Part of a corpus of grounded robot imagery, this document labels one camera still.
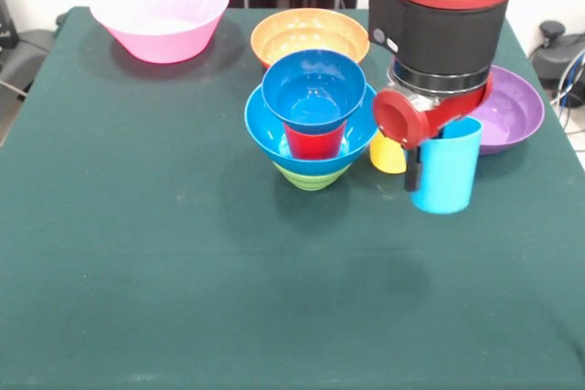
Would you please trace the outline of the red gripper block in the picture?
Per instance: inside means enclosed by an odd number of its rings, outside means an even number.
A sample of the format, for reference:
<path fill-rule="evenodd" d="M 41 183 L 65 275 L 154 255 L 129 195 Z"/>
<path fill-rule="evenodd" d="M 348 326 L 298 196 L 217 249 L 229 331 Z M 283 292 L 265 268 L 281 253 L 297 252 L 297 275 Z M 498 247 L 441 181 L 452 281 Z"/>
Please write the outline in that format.
<path fill-rule="evenodd" d="M 489 74 L 483 86 L 447 97 L 421 95 L 414 90 L 391 83 L 373 100 L 374 119 L 380 132 L 407 149 L 404 188 L 413 193 L 420 188 L 423 142 L 440 134 L 446 139 L 448 123 L 459 120 L 480 107 L 493 88 Z"/>

